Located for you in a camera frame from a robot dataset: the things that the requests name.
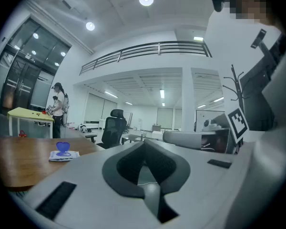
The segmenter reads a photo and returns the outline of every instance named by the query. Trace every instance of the railing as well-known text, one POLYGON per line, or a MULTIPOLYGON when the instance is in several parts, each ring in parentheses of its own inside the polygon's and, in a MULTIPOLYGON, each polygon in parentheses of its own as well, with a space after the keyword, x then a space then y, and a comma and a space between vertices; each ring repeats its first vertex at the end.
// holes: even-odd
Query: railing
POLYGON ((164 53, 193 53, 201 54, 206 57, 212 57, 207 45, 204 42, 189 42, 189 41, 167 41, 167 42, 152 42, 141 44, 129 48, 124 48, 98 59, 95 59, 82 66, 80 75, 89 70, 101 67, 103 65, 119 62, 121 60, 130 59, 139 56, 151 54, 161 55, 164 53))

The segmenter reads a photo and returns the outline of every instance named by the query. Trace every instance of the ceiling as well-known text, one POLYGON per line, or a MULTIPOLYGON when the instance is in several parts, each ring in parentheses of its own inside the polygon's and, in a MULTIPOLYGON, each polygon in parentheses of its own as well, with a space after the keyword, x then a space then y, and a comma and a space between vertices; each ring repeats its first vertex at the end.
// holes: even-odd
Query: ceiling
MULTIPOLYGON (((223 106, 223 101, 213 101, 222 97, 222 87, 218 72, 203 69, 192 69, 194 98, 196 107, 214 109, 223 106)), ((93 79, 86 84, 92 93, 110 92, 119 97, 119 101, 134 105, 182 108, 182 68, 158 68, 111 74, 93 79), (160 96, 160 89, 165 91, 165 98, 160 96)))
POLYGON ((130 31, 148 28, 149 32, 150 28, 172 29, 177 39, 192 40, 195 30, 204 33, 214 10, 211 0, 154 0, 149 7, 139 0, 33 1, 91 50, 116 36, 126 37, 130 31), (95 30, 85 28, 89 21, 95 24, 95 30))

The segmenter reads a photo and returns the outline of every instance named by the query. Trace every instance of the red object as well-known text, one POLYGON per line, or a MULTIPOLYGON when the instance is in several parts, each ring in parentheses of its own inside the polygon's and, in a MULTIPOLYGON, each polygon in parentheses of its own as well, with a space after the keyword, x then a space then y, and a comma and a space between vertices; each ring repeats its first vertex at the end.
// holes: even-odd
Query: red object
POLYGON ((23 130, 20 131, 19 137, 27 137, 27 136, 28 135, 26 135, 23 130))

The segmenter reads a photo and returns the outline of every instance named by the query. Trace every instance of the glass door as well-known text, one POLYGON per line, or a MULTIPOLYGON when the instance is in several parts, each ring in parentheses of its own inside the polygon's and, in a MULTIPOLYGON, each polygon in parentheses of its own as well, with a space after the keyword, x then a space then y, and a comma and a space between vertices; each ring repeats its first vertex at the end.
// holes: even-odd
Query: glass door
POLYGON ((1 113, 11 109, 28 108, 40 69, 32 63, 16 57, 6 77, 1 101, 1 113))

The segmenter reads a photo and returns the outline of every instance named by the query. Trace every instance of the brown tabletop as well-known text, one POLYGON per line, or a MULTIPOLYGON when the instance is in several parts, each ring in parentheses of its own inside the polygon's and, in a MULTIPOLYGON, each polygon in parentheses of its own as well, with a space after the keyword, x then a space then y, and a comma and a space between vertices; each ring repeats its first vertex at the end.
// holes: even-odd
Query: brown tabletop
POLYGON ((27 137, 0 138, 0 176, 11 191, 25 191, 58 170, 65 162, 49 161, 57 142, 70 143, 70 151, 80 155, 103 150, 86 138, 39 139, 27 137))

